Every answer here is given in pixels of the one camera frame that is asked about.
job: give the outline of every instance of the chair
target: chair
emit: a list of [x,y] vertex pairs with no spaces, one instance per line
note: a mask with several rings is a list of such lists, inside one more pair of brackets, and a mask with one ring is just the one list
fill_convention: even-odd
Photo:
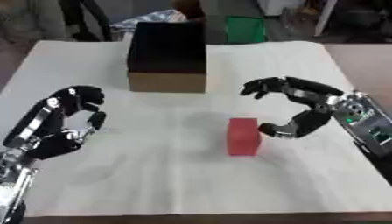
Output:
[[92,32],[89,31],[84,18],[84,7],[93,15],[93,17],[98,22],[101,27],[101,34],[104,41],[112,41],[109,19],[101,9],[101,7],[96,3],[95,0],[59,0],[61,9],[63,10],[64,19],[66,25],[77,26],[78,31],[73,33],[73,38],[77,41],[91,41],[99,42],[100,39],[97,38]]

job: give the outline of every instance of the cardboard box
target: cardboard box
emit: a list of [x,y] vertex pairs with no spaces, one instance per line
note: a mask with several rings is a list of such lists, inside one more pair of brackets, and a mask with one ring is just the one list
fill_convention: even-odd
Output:
[[207,53],[202,23],[139,23],[129,49],[135,92],[205,93]]

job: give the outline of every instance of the table surface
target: table surface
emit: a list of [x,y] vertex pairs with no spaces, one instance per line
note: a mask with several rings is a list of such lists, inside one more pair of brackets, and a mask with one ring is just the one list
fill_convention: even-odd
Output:
[[[332,53],[332,56],[335,59],[340,58],[341,54],[339,52],[340,47],[338,45],[335,46],[328,46],[327,49]],[[353,69],[356,67],[346,67],[342,68],[345,72],[352,71],[350,69]],[[350,74],[348,74],[350,80],[355,86],[359,86],[361,88],[368,88],[365,84],[366,82],[361,82],[361,79],[358,79],[356,81],[355,75],[353,77],[350,77]],[[12,85],[12,82],[18,82],[18,79],[20,79],[21,76],[17,76],[15,79],[13,79],[10,84]],[[63,79],[63,81],[67,81],[72,83],[72,77],[67,77]],[[61,85],[62,83],[56,83],[54,86],[51,88],[57,88],[56,85]],[[124,87],[124,83],[110,83],[111,85],[115,85],[116,87]],[[4,95],[10,95],[10,88],[7,88],[5,93],[3,93],[2,96]],[[49,91],[48,89],[45,89],[41,91],[43,94],[44,92]],[[12,95],[18,97],[19,94],[13,93]],[[33,96],[27,96],[27,101],[34,101],[33,99],[36,97],[36,94]],[[24,106],[17,106],[16,111],[25,111],[23,110]],[[331,221],[337,221],[337,220],[388,220],[390,219],[390,215],[388,213],[297,213],[297,214],[263,214],[263,215],[258,215],[258,214],[223,214],[223,215],[200,215],[200,216],[195,216],[195,215],[169,215],[169,216],[151,216],[151,217],[135,217],[135,216],[130,216],[130,217],[106,217],[101,220],[97,220],[99,218],[96,217],[84,217],[84,218],[78,218],[78,217],[59,217],[59,218],[27,218],[26,223],[128,223],[130,221],[141,221],[142,223],[180,223],[180,222],[191,222],[191,223],[203,223],[205,221],[224,221],[224,220],[231,220],[231,221],[270,221],[270,220],[278,220],[278,221],[285,221],[288,219],[294,219],[294,220],[314,220],[314,219],[327,219]]]

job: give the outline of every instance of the white table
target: white table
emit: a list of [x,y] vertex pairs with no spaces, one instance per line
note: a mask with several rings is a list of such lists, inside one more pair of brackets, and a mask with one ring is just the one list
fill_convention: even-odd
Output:
[[40,165],[28,215],[392,210],[390,186],[336,122],[299,140],[264,136],[257,157],[226,154],[229,117],[286,123],[304,109],[278,94],[240,97],[242,83],[288,75],[351,88],[322,45],[209,46],[206,94],[130,92],[127,51],[125,43],[41,42],[0,94],[0,137],[60,88],[88,84],[107,95],[102,132]]

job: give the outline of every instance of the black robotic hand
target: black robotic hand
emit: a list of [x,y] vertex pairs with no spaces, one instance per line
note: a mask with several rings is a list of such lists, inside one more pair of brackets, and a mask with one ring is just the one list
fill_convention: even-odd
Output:
[[268,136],[290,138],[304,137],[327,124],[332,117],[332,111],[327,105],[328,97],[343,95],[337,88],[293,77],[252,80],[241,91],[241,95],[255,94],[257,100],[268,93],[283,93],[290,101],[310,107],[310,110],[295,115],[284,126],[266,122],[259,127]]
[[80,110],[99,111],[97,105],[104,103],[105,95],[98,87],[74,86],[61,89],[51,97],[59,99],[66,116],[72,116]]
[[[76,86],[64,88],[49,98],[36,103],[19,121],[3,145],[23,149],[33,159],[48,159],[77,151],[84,139],[94,134],[106,119],[104,112],[97,112],[97,105],[104,102],[98,87]],[[80,110],[95,112],[87,121],[86,130],[65,129],[64,121]]]

